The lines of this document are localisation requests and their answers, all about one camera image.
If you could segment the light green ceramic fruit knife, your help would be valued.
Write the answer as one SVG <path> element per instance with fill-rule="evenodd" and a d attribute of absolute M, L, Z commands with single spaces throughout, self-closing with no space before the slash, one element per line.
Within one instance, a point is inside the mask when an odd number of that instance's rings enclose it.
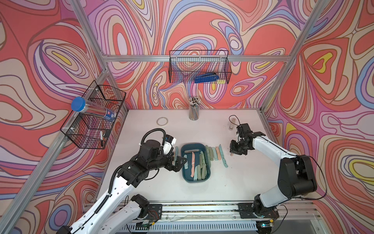
<path fill-rule="evenodd" d="M 205 148 L 206 148 L 206 164 L 207 164 L 208 168 L 210 168 L 211 167 L 211 163 L 210 163 L 209 147 L 207 145 L 205 145 Z"/>

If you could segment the olive green folding knife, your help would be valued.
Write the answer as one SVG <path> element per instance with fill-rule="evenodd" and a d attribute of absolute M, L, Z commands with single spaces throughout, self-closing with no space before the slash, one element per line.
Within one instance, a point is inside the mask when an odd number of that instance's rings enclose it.
<path fill-rule="evenodd" d="M 209 158 L 210 158 L 210 160 L 214 161 L 214 154 L 213 154 L 213 151 L 212 151 L 211 147 L 208 147 L 208 152 L 209 152 Z"/>

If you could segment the light blue ceramic fruit knife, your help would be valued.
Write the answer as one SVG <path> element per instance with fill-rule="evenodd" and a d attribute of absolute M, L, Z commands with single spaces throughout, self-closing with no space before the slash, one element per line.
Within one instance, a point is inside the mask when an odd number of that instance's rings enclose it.
<path fill-rule="evenodd" d="M 175 147 L 175 156 L 177 157 L 178 156 L 178 152 L 179 152 L 179 148 L 178 146 Z"/>

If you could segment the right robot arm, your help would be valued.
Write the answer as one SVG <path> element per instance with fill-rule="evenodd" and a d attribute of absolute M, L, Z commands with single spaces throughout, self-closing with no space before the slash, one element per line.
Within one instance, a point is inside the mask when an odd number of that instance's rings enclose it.
<path fill-rule="evenodd" d="M 257 150 L 279 168 L 277 185 L 255 196 L 249 209 L 255 217 L 263 218 L 283 202 L 317 190 L 309 156 L 296 155 L 280 147 L 264 133 L 253 132 L 247 123 L 237 125 L 236 129 L 238 139 L 230 143 L 232 154 L 247 155 L 248 151 Z"/>

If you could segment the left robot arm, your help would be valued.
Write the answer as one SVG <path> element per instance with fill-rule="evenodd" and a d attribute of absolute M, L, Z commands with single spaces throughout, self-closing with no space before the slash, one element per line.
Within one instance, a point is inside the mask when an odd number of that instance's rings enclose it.
<path fill-rule="evenodd" d="M 147 140 L 140 143 L 138 153 L 117 167 L 110 179 L 106 193 L 71 226 L 62 226 L 59 234 L 115 234 L 120 228 L 149 212 L 149 201 L 142 195 L 133 196 L 128 204 L 116 212 L 119 204 L 149 176 L 160 168 L 179 172 L 187 160 L 174 157 L 176 139 L 167 135 L 162 143 Z"/>

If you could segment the pink ceramic fruit knife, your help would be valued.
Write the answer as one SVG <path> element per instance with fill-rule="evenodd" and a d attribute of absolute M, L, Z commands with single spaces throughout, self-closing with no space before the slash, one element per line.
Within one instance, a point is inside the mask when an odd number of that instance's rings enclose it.
<path fill-rule="evenodd" d="M 194 178 L 195 175 L 195 153 L 191 153 L 191 177 Z"/>

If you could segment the light blue folding knife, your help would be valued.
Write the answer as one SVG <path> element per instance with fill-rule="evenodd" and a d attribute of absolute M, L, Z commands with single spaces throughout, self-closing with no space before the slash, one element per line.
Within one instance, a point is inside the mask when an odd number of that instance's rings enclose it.
<path fill-rule="evenodd" d="M 218 160 L 218 155 L 217 155 L 215 147 L 212 147 L 212 152 L 213 152 L 214 160 Z"/>

